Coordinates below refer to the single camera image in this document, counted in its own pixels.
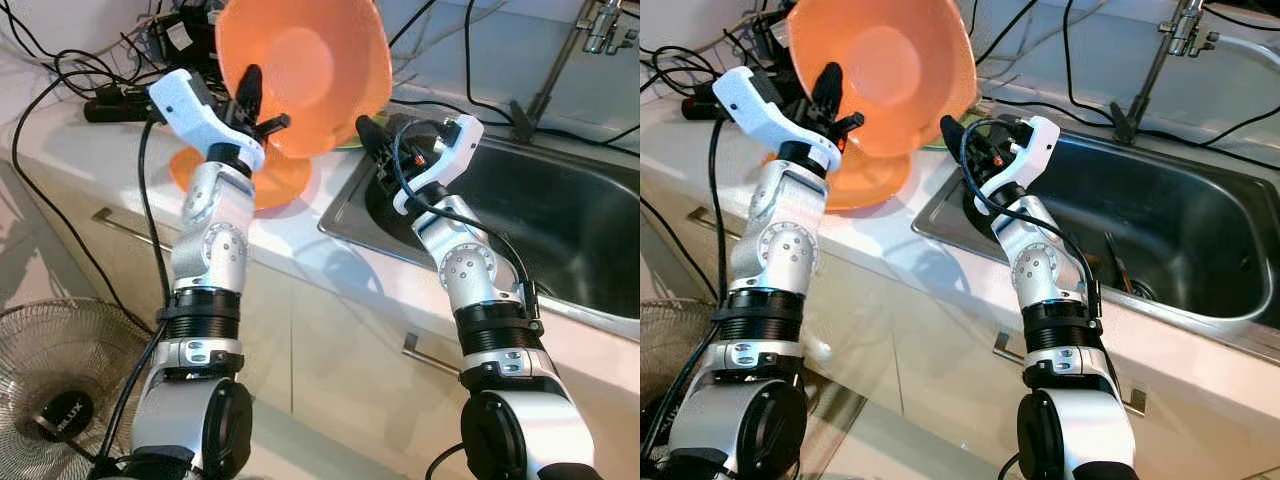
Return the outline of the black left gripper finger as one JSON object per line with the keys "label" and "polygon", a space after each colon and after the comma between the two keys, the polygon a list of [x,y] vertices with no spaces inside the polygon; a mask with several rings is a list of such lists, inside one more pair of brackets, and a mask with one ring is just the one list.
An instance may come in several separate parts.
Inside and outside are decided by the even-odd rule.
{"label": "black left gripper finger", "polygon": [[247,122],[256,122],[262,105],[262,70],[259,64],[250,64],[236,87],[236,105]]}
{"label": "black left gripper finger", "polygon": [[844,99],[844,70],[836,61],[828,61],[812,88],[812,108],[818,116],[833,122]]}

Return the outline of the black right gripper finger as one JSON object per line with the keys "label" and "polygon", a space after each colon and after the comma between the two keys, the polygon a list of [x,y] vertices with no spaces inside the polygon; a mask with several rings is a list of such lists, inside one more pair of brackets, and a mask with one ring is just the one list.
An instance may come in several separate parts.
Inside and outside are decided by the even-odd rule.
{"label": "black right gripper finger", "polygon": [[954,161],[961,164],[961,154],[968,160],[969,166],[978,166],[982,157],[982,148],[978,133],[965,134],[966,127],[952,115],[940,118],[940,132]]}
{"label": "black right gripper finger", "polygon": [[356,131],[366,156],[375,165],[384,166],[392,160],[393,136],[384,125],[369,115],[361,115],[356,119]]}

